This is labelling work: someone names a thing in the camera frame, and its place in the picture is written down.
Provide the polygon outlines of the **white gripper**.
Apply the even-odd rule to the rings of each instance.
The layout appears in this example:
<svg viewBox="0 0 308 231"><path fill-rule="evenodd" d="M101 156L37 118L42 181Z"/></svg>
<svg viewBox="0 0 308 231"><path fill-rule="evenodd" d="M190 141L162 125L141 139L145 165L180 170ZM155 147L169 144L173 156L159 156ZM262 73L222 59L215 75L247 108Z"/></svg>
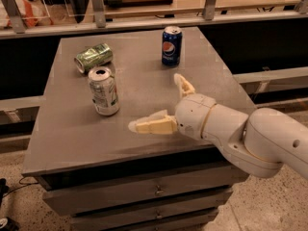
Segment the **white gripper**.
<svg viewBox="0 0 308 231"><path fill-rule="evenodd" d="M175 116L169 115L167 110L162 110L139 118L128 124L131 132L170 135L179 131L189 138L202 139L206 117L217 102L214 98L195 93L193 85L181 74L174 74L174 83L179 90L179 97L182 98L176 105Z"/></svg>

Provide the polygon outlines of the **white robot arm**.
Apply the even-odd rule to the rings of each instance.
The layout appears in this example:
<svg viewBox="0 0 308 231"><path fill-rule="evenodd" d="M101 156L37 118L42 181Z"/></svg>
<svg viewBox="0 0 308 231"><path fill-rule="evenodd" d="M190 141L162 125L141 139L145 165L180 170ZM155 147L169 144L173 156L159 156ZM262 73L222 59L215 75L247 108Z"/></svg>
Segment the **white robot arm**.
<svg viewBox="0 0 308 231"><path fill-rule="evenodd" d="M175 114L166 110L134 120L130 131L168 135L179 132L211 142L234 166L260 178L274 176L284 165L308 178L308 128L275 109L251 115L220 105L197 93L180 74L174 75L180 101Z"/></svg>

